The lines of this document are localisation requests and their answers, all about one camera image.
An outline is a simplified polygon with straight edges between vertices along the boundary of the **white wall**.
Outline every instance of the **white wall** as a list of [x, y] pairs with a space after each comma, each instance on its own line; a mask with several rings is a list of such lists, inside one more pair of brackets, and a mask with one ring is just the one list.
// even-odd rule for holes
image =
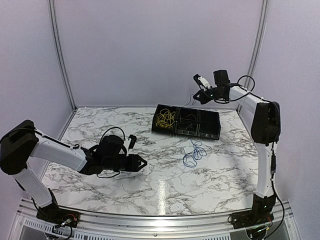
[[303, 240], [320, 236], [319, 23], [320, 1], [272, 0], [254, 74], [255, 93], [280, 104], [276, 186]]
[[198, 91], [196, 73], [214, 84], [213, 71], [227, 69], [236, 81], [250, 64], [261, 4], [261, 0], [57, 1], [76, 104], [183, 105]]
[[[0, 1], [0, 136], [25, 119], [57, 137], [71, 108], [63, 86], [47, 1]], [[43, 161], [32, 161], [39, 173]], [[0, 239], [8, 238], [22, 190], [0, 171]]]

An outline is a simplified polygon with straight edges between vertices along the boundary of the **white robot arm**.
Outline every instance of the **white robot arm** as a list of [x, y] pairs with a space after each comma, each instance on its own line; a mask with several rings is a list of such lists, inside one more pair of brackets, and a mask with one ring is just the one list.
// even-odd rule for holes
[[[133, 135], [128, 149], [137, 138]], [[127, 154], [123, 139], [116, 135], [103, 135], [99, 144], [86, 149], [69, 146], [37, 130], [34, 123], [25, 120], [0, 140], [0, 167], [14, 177], [39, 206], [37, 218], [60, 223], [72, 216], [71, 227], [76, 227], [79, 213], [60, 208], [54, 194], [37, 178], [28, 164], [29, 157], [40, 158], [69, 167], [81, 174], [100, 174], [103, 170], [138, 172], [147, 162], [137, 154]]]
[[251, 137], [258, 152], [258, 183], [253, 195], [252, 209], [232, 214], [230, 223], [238, 229], [266, 222], [268, 218], [273, 220], [272, 209], [277, 198], [274, 188], [276, 152], [281, 132], [279, 104], [258, 97], [241, 86], [239, 81], [230, 83], [226, 70], [215, 71], [213, 75], [217, 87], [204, 87], [208, 86], [208, 81], [198, 74], [193, 77], [200, 87], [193, 96], [195, 100], [201, 104], [211, 100], [220, 104], [237, 102], [254, 115]]

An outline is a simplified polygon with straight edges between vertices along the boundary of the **marble surface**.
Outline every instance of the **marble surface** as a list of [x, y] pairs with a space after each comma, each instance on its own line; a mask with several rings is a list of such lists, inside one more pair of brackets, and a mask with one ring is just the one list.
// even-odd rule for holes
[[[249, 208], [258, 182], [258, 154], [235, 110], [218, 110], [219, 140], [201, 139], [207, 152], [184, 166], [189, 137], [151, 133], [155, 108], [80, 108], [62, 141], [85, 148], [110, 127], [137, 136], [134, 153], [148, 161], [140, 172], [111, 179], [82, 175], [51, 163], [42, 179], [60, 205], [129, 215], [198, 215]], [[104, 171], [103, 176], [111, 176]]]

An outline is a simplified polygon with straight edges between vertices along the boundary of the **black compartment box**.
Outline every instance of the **black compartment box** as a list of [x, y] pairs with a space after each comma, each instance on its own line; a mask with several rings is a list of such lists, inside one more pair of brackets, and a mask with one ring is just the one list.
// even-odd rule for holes
[[199, 110], [198, 124], [198, 137], [219, 140], [221, 125], [218, 112]]
[[[166, 112], [169, 112], [174, 114], [174, 118], [172, 120], [172, 126], [170, 127], [163, 127], [160, 123], [158, 119], [160, 116], [158, 114], [165, 114]], [[158, 106], [156, 107], [153, 119], [152, 119], [152, 127], [151, 127], [151, 131], [152, 132], [158, 132], [158, 133], [171, 133], [174, 134], [175, 133], [175, 129], [176, 129], [176, 124], [177, 124], [177, 111], [178, 111], [178, 107], [176, 106], [168, 106], [168, 105], [161, 105], [158, 104]]]
[[196, 136], [198, 128], [198, 110], [179, 107], [177, 111], [175, 132], [182, 135]]
[[[170, 127], [161, 126], [158, 119], [158, 114], [165, 114], [167, 111], [174, 114]], [[151, 130], [158, 133], [219, 140], [221, 130], [220, 117], [219, 113], [215, 111], [159, 104], [153, 116]]]

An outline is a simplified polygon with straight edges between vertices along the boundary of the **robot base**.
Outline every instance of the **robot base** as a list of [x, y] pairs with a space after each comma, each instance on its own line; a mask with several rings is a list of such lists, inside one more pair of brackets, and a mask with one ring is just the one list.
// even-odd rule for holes
[[57, 218], [51, 219], [49, 217], [44, 216], [44, 214], [41, 211], [38, 211], [36, 214], [36, 218], [43, 220], [43, 221], [46, 221], [46, 222], [53, 223], [53, 224], [61, 224], [62, 220], [65, 221], [65, 220], [69, 219], [71, 216], [72, 217], [74, 216], [76, 220], [73, 220], [70, 223], [70, 226], [72, 228], [76, 228], [78, 225], [79, 216], [80, 216], [79, 212], [77, 212], [77, 211], [71, 211], [71, 210], [66, 210], [66, 209], [62, 209], [62, 208], [59, 208], [58, 212], [56, 212], [54, 215]]
[[273, 221], [274, 215], [272, 209], [276, 204], [276, 195], [261, 198], [256, 194], [253, 195], [252, 209], [232, 213], [229, 216], [229, 223], [233, 225], [234, 229], [247, 228], [263, 223]]
[[232, 213], [229, 217], [230, 223], [233, 225], [234, 229], [248, 228], [258, 224], [268, 223], [268, 218], [273, 221], [273, 213], [267, 212], [264, 216], [261, 216], [261, 219], [258, 222], [252, 222], [250, 220], [250, 213], [252, 210], [241, 211], [237, 213]]
[[54, 193], [50, 189], [49, 191], [52, 197], [52, 203], [48, 206], [39, 208], [36, 218], [54, 224], [61, 224], [67, 219], [72, 219], [72, 222], [69, 225], [72, 228], [76, 228], [80, 216], [79, 212], [60, 208]]

